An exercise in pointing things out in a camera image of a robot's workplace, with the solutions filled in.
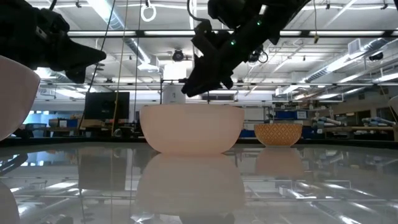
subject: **computer monitor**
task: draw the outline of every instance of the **computer monitor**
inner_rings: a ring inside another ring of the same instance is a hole
[[[87,93],[85,119],[113,119],[116,93]],[[118,96],[117,119],[129,119],[130,93]]]

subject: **workbench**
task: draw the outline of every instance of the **workbench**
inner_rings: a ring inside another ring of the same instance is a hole
[[[348,126],[348,127],[332,127],[323,128],[325,138],[328,138],[327,133],[347,133],[348,139],[354,139],[354,132],[356,131],[393,131],[394,141],[398,142],[398,126],[393,127],[366,127],[366,126]]]

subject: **white object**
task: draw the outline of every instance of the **white object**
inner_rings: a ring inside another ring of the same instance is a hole
[[[297,112],[297,119],[306,119],[307,118],[307,112],[306,111],[298,111]]]
[[[40,77],[30,68],[0,56],[0,140],[24,122],[39,84]]]
[[[181,92],[181,85],[168,85],[163,90],[163,103],[176,104],[185,103],[186,97]]]

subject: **security camera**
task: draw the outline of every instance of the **security camera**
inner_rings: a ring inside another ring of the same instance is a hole
[[[184,60],[184,54],[181,49],[175,49],[174,54],[172,56],[174,62],[181,62]]]

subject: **hanging cable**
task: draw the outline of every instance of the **hanging cable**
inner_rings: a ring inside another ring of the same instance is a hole
[[[261,64],[267,63],[268,62],[268,54],[265,53],[265,51],[262,51],[262,53],[267,57],[265,61],[261,61],[260,59],[258,60]]]
[[[126,35],[126,27],[127,27],[127,17],[128,17],[128,11],[129,8],[126,7],[126,14],[124,15],[124,29],[123,29],[123,38]],[[114,103],[114,112],[113,112],[113,122],[112,122],[112,131],[111,131],[111,137],[114,136],[114,126],[115,126],[115,121],[116,121],[116,112],[118,110],[118,102],[119,102],[119,87],[120,87],[120,76],[122,74],[122,64],[123,64],[123,55],[124,55],[124,41],[122,41],[122,54],[120,56],[120,63],[119,63],[119,76],[118,76],[118,87],[116,89],[116,101]]]
[[[150,18],[146,18],[145,14],[144,14],[145,9],[152,9],[153,10],[152,16]],[[155,17],[156,17],[156,8],[155,8],[155,6],[153,6],[150,3],[150,0],[146,0],[145,1],[145,7],[141,7],[141,18],[142,18],[142,20],[145,21],[145,22],[150,22],[150,21],[153,21],[155,19]]]
[[[106,40],[106,37],[107,37],[107,35],[108,35],[109,25],[111,24],[111,19],[112,19],[112,16],[113,16],[113,10],[114,10],[115,4],[116,4],[116,0],[113,0],[111,13],[109,14],[108,23],[107,23],[107,25],[106,25],[106,30],[105,30],[105,35],[104,35],[104,41],[102,42],[102,45],[101,45],[101,51],[104,49],[104,46],[105,46],[105,40]],[[95,65],[93,77],[91,78],[91,81],[90,81],[90,84],[89,84],[89,86],[88,86],[88,90],[87,90],[86,93],[89,93],[90,90],[91,90],[91,87],[93,86],[94,78],[95,78],[95,75],[97,74],[97,69],[98,69],[98,65],[99,65],[99,64],[100,64],[100,63],[97,63],[97,64]],[[78,127],[77,127],[77,130],[78,130],[78,131],[80,131],[81,124],[82,124],[82,122],[83,122],[83,120],[84,120],[84,118],[85,118],[85,113],[86,113],[86,110],[83,109],[83,114],[82,114],[82,116],[81,116],[79,125],[78,125]]]
[[[192,17],[192,19],[196,20],[196,21],[200,21],[200,22],[205,22],[208,21],[208,19],[204,19],[204,18],[197,18],[196,16],[194,16],[191,12],[191,0],[187,0],[187,10],[188,10],[188,14],[190,17]]]
[[[319,40],[319,36],[318,36],[318,25],[317,25],[317,7],[315,5],[315,0],[312,0],[312,4],[313,4],[313,10],[315,13],[315,36],[313,37],[313,43],[316,44],[318,43]]]
[[[49,10],[52,11],[55,8],[56,3],[57,3],[57,0],[52,0]]]

